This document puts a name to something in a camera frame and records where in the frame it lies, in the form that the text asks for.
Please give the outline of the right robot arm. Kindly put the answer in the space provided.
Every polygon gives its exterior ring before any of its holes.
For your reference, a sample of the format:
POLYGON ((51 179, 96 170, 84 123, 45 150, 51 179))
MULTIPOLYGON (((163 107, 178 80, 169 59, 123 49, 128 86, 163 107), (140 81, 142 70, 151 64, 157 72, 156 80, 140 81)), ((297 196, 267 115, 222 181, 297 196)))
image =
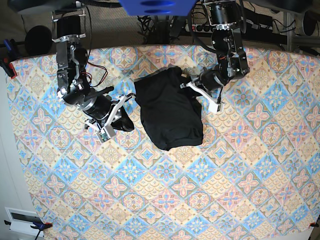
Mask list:
POLYGON ((9 0, 7 5, 19 14, 50 11, 52 28, 56 31, 57 95, 68 106, 78 106, 89 121, 86 127, 103 134, 114 130, 131 132, 134 124, 124 109, 128 96, 112 101, 107 95, 113 86, 97 91, 88 81, 86 66, 90 52, 80 40, 86 37, 87 6, 120 8, 119 2, 97 0, 9 0))

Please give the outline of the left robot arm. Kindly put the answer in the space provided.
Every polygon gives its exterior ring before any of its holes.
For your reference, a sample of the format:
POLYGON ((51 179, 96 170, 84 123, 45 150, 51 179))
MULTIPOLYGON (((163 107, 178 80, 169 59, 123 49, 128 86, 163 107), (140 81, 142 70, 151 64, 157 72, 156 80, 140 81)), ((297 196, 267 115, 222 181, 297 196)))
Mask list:
POLYGON ((187 87, 199 93, 222 89, 231 80, 242 79, 250 71, 242 41, 242 35, 247 32, 243 1, 203 0, 201 6, 206 23, 213 28, 212 47, 204 44, 194 32, 191 12, 187 15, 189 32, 198 45, 216 54, 218 65, 204 70, 198 76, 191 77, 187 87))

